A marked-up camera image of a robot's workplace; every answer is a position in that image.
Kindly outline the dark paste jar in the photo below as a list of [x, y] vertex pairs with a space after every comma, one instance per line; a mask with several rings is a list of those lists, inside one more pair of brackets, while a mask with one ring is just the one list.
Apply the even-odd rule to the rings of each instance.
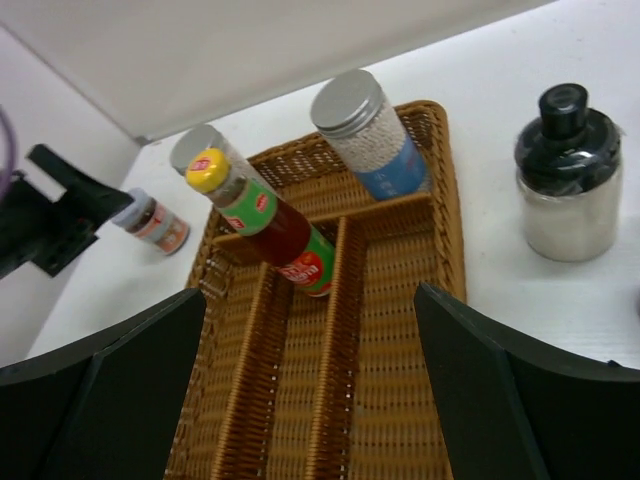
[[180, 250], [189, 237], [189, 224], [141, 188], [128, 194], [133, 201], [111, 222], [164, 255]]

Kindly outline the black knob white powder bottle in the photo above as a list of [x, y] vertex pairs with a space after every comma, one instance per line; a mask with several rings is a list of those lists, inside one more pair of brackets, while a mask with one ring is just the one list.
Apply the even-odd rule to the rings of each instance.
[[524, 237], [536, 253], [559, 262], [602, 255], [618, 231], [621, 133], [588, 101], [580, 84], [549, 88], [514, 148]]

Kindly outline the red sauce bottle yellow cap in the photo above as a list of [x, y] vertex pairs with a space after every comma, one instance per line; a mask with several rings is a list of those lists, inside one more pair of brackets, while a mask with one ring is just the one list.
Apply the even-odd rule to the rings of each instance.
[[311, 297], [330, 293], [334, 246], [286, 201], [209, 148], [189, 164], [186, 182], [287, 280]]

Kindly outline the tall blue label jar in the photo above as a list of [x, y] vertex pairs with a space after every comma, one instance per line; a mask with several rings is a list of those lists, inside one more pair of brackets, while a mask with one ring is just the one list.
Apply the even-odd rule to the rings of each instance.
[[370, 72], [354, 69], [330, 80], [310, 118], [375, 200], [430, 190], [425, 160]]

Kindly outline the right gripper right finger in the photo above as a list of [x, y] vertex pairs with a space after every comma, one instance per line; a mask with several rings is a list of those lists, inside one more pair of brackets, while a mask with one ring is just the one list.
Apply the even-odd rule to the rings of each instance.
[[434, 285], [414, 305], [455, 478], [638, 478], [638, 370], [554, 347]]

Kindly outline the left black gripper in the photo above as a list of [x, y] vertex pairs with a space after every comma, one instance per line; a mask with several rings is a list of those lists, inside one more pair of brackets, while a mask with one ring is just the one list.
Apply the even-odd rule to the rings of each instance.
[[133, 197], [100, 183], [68, 163], [45, 144], [27, 158], [59, 183], [56, 201], [18, 171], [1, 201], [1, 276], [32, 263], [57, 276], [98, 240], [97, 230], [133, 203]]

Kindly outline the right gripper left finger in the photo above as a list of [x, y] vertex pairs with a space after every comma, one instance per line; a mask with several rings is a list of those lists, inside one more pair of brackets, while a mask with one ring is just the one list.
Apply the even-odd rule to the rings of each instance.
[[160, 479], [206, 300], [185, 289], [1, 370], [4, 479]]

